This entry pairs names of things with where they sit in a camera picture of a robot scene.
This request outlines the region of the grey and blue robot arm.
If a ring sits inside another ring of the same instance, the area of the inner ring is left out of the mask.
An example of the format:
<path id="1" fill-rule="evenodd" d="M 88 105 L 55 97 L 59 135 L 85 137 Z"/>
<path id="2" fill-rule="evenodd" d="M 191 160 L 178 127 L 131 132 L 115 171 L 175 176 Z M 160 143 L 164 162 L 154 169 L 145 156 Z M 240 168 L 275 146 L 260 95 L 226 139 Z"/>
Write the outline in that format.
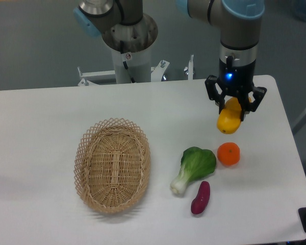
<path id="1" fill-rule="evenodd" d="M 209 98 L 220 110 L 226 96 L 237 98 L 240 119 L 257 110 L 266 88 L 256 87 L 253 73 L 257 57 L 263 1 L 177 1 L 187 16 L 220 29 L 219 75 L 205 81 Z M 116 55 L 118 83 L 149 82 L 150 62 L 139 58 L 158 36 L 156 22 L 143 12 L 142 1 L 81 1 L 73 14 L 92 37 L 101 36 Z"/>

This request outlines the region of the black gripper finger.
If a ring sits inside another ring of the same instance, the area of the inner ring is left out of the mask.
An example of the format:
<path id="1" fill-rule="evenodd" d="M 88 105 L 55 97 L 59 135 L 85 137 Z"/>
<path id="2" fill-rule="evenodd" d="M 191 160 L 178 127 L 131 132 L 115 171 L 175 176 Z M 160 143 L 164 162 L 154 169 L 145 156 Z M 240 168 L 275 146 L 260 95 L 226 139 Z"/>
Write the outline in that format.
<path id="1" fill-rule="evenodd" d="M 219 114 L 221 111 L 224 109 L 225 106 L 225 93 L 223 92 L 223 87 L 220 84 L 221 80 L 214 76 L 214 75 L 209 75 L 207 79 L 205 80 L 205 87 L 209 96 L 209 99 L 211 101 L 214 101 L 215 104 L 219 108 Z M 221 93 L 218 92 L 217 86 L 220 87 Z"/>
<path id="2" fill-rule="evenodd" d="M 252 93 L 252 97 L 253 97 L 252 102 L 249 100 L 249 92 Z M 250 112 L 255 112 L 257 110 L 261 101 L 266 95 L 267 88 L 252 86 L 249 92 L 244 92 L 244 96 L 240 99 L 240 106 L 241 106 L 240 119 L 241 121 L 244 121 L 247 114 L 249 114 Z"/>

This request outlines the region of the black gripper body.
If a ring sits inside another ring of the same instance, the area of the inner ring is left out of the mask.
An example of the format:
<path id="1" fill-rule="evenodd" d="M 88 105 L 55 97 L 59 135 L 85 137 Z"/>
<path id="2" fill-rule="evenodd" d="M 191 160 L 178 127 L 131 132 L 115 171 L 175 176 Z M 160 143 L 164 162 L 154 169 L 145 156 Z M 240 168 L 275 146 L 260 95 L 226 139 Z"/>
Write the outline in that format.
<path id="1" fill-rule="evenodd" d="M 218 86 L 225 95 L 245 98 L 252 91 L 253 74 L 256 61 L 245 66 L 232 66 L 219 60 Z"/>

